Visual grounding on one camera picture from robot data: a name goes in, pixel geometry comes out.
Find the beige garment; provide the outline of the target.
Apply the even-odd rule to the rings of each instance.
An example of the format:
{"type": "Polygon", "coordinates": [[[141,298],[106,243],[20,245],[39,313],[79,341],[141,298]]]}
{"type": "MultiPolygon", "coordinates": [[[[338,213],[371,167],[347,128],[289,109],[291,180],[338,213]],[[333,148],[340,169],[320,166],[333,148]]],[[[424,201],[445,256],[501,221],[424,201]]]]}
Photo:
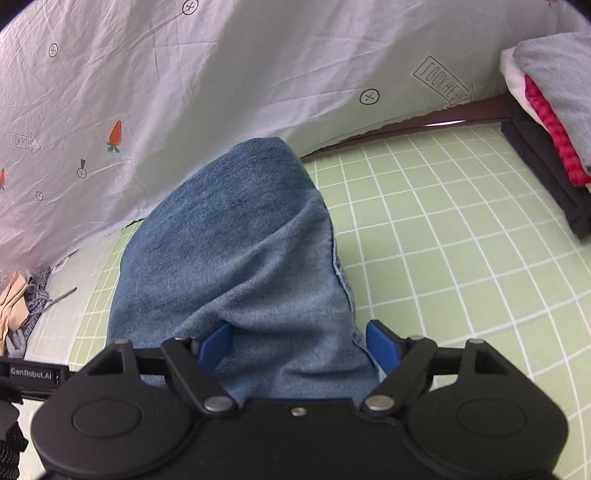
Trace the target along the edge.
{"type": "Polygon", "coordinates": [[[17,331],[28,320],[29,309],[25,301],[27,287],[24,276],[15,272],[1,292],[1,355],[7,351],[8,333],[17,331]]]}

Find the green grid cutting mat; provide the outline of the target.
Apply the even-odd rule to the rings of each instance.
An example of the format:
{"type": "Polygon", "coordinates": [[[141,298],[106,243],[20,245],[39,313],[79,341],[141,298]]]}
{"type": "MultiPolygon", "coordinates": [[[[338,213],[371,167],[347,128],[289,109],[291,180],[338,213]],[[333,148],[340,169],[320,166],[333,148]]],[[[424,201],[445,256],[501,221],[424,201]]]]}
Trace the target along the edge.
{"type": "Polygon", "coordinates": [[[120,265],[75,342],[69,447],[35,445],[77,479],[586,479],[590,249],[495,132],[363,147],[307,172],[334,227],[356,327],[378,373],[360,401],[229,395],[195,338],[107,338],[120,265]],[[379,320],[407,341],[386,375],[379,320]]]}

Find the grey hoodie with drawstring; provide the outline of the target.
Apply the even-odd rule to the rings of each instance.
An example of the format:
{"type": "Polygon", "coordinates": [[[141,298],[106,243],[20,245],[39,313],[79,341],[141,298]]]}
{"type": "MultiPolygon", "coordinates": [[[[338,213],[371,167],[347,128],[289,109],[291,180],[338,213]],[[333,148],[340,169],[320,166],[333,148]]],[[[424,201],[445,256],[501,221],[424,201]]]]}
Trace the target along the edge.
{"type": "Polygon", "coordinates": [[[77,291],[74,287],[56,298],[39,285],[14,283],[1,294],[1,355],[23,359],[28,341],[41,315],[77,291]]]}

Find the white folded garment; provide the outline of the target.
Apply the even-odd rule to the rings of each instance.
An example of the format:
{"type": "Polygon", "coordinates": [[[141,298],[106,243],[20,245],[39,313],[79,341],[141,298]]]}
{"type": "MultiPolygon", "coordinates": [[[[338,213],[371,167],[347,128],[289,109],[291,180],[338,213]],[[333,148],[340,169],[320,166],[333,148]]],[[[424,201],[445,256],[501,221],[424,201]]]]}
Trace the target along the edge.
{"type": "Polygon", "coordinates": [[[515,48],[505,49],[500,54],[500,72],[505,80],[507,89],[519,106],[539,125],[542,122],[526,98],[525,74],[513,58],[515,48]]]}

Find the red striped folded garment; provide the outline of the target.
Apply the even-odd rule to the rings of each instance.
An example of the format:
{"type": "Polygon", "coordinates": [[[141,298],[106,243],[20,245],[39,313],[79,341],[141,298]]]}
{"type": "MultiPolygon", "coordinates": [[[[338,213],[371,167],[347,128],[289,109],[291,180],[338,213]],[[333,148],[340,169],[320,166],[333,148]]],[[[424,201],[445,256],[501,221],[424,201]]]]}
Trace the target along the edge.
{"type": "Polygon", "coordinates": [[[525,76],[525,97],[549,133],[570,183],[575,187],[588,186],[590,175],[584,169],[567,131],[541,90],[528,75],[525,76]]]}

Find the blue denim jeans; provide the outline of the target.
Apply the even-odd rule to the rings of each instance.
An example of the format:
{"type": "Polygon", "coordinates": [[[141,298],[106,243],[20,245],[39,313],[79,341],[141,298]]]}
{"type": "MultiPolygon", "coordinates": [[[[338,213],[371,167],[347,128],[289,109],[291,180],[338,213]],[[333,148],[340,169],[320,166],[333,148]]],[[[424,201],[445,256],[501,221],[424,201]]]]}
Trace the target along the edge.
{"type": "Polygon", "coordinates": [[[218,321],[214,378],[238,401],[349,398],[379,373],[356,327],[322,195],[283,140],[233,147],[165,198],[127,244],[107,338],[137,348],[218,321]]]}

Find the grey printed carrot sheet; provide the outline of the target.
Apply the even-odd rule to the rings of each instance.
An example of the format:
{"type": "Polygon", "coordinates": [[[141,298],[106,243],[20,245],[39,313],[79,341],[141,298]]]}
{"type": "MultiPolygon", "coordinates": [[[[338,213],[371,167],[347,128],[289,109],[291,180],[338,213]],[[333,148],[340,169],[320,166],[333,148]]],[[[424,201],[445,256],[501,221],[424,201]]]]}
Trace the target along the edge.
{"type": "Polygon", "coordinates": [[[254,137],[305,155],[498,94],[564,1],[34,1],[1,32],[1,275],[147,216],[254,137]]]}

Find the grey fleece folded garment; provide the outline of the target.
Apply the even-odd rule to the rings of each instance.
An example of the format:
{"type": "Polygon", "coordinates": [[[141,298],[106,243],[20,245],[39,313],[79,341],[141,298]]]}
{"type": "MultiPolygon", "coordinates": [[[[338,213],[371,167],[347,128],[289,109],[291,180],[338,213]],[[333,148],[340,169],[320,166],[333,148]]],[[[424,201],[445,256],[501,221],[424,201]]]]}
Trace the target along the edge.
{"type": "Polygon", "coordinates": [[[513,57],[541,90],[590,169],[590,34],[559,33],[520,42],[513,57]]]}

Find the black folded garment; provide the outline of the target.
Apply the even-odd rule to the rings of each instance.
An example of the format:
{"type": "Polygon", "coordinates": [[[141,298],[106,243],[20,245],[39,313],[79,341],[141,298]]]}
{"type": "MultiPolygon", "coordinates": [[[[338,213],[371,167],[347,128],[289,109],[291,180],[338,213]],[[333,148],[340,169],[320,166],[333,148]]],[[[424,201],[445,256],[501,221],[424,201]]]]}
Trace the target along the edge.
{"type": "Polygon", "coordinates": [[[503,135],[564,212],[573,234],[585,240],[590,236],[590,192],[570,182],[550,135],[513,97],[505,103],[508,118],[501,123],[503,135]]]}

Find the blue plaid shirt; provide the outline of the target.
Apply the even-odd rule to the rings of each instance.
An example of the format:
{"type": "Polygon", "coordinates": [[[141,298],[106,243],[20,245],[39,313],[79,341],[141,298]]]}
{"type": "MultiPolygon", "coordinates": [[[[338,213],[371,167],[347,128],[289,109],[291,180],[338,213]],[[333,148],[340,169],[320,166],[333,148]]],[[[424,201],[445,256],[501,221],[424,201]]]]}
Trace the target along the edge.
{"type": "Polygon", "coordinates": [[[40,316],[42,315],[42,310],[50,301],[50,295],[47,291],[47,283],[51,272],[51,267],[44,267],[33,272],[28,278],[28,285],[24,298],[29,310],[29,317],[22,327],[24,338],[26,340],[29,340],[40,316]]]}

